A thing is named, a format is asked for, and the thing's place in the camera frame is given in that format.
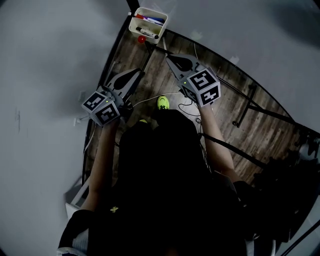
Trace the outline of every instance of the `red ball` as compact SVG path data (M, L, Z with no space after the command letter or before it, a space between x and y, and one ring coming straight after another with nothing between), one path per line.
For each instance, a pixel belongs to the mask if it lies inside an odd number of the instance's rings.
M138 42L139 42L140 44L143 44L145 41L146 41L146 37L145 37L145 36L140 35L140 36L138 37Z

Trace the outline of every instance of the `sneaker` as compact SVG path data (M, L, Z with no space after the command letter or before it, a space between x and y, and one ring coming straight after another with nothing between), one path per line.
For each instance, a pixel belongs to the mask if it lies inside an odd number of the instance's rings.
M158 98L158 109L159 110L168 110L170 107L169 100L166 96L160 96Z

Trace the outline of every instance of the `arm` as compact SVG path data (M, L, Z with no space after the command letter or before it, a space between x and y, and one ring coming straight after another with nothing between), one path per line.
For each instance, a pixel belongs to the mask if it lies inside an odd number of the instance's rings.
M90 175L89 194L81 207L82 210L95 211L105 191L111 187L118 124L119 120L114 120L102 129Z
M220 141L224 141L211 105L207 104L203 107L199 106L199 111L201 115L203 132ZM235 172L234 162L229 149L209 139L205 139L205 147L208 162L214 170L228 176L233 183L241 181Z

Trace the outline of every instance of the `wooden floor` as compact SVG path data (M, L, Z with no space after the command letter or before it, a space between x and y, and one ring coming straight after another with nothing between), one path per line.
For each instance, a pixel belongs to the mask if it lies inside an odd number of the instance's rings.
M176 36L170 32L164 34L167 50L173 53L194 55L194 44L190 41ZM158 44L163 48L163 41ZM216 74L245 93L249 93L249 85L253 81L245 74L230 65L227 61L210 51L195 46L199 62L207 67L211 67ZM139 44L137 39L131 36L127 31L118 47L114 57L113 72L120 73L122 71L142 68L148 57L148 51L144 44ZM136 92L131 96L132 104L139 103L143 100L166 93L176 93L179 88L174 74L170 71L165 61L165 54L159 50L154 50L145 68L145 76L140 81ZM167 95L170 101L171 109L178 109L178 105L190 104L191 100L180 94ZM253 100L262 108L282 114L286 116L286 112L273 100L262 88L258 86ZM129 121L122 123L118 129L116 142L119 143L122 133L133 126L138 120L145 119L153 128L157 126L155 120L151 118L157 99L142 102L138 104L133 111ZM294 143L299 138L299 131L294 125L281 121L277 118L266 114L248 110L240 128L232 124L238 121L247 104L247 100L240 94L221 84L221 97L212 105L216 120L221 129L224 139L227 143L245 151L247 154L254 156L256 159L267 163L270 157L275 159L284 158L287 150L298 150ZM182 106L182 110L192 115L199 115L197 107L192 104L190 106ZM200 125L196 122L196 117L186 116L194 122L197 130ZM92 164L96 155L97 145L101 134L101 128L95 129L94 137L88 148L85 171L86 175L90 175ZM231 152L235 165L235 171L240 177L252 184L253 174L261 171L259 167L244 159L243 157ZM115 147L114 154L114 178L117 177L119 148Z

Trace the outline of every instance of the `pen holder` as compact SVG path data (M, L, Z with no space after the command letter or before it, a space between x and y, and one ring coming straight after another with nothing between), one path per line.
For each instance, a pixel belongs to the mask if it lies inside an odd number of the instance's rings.
M163 25L159 25L159 24L153 23L149 20L145 20L145 19L141 19L141 18L137 18L137 17L132 17L130 25L129 25L129 30L131 31L131 33L133 34L134 37L137 38L139 36L144 36L146 41L148 41L152 44L159 43L164 31L166 30L167 24L168 24L168 15L161 13L161 12L158 12L158 11L155 11L155 10L144 8L144 7L138 8L135 11L134 16L136 16L137 14L140 14L145 17L160 18L160 19L164 20ZM152 36L141 33L140 31L137 30L137 28L141 28L143 30L150 31L153 34L158 35L158 38L155 39Z

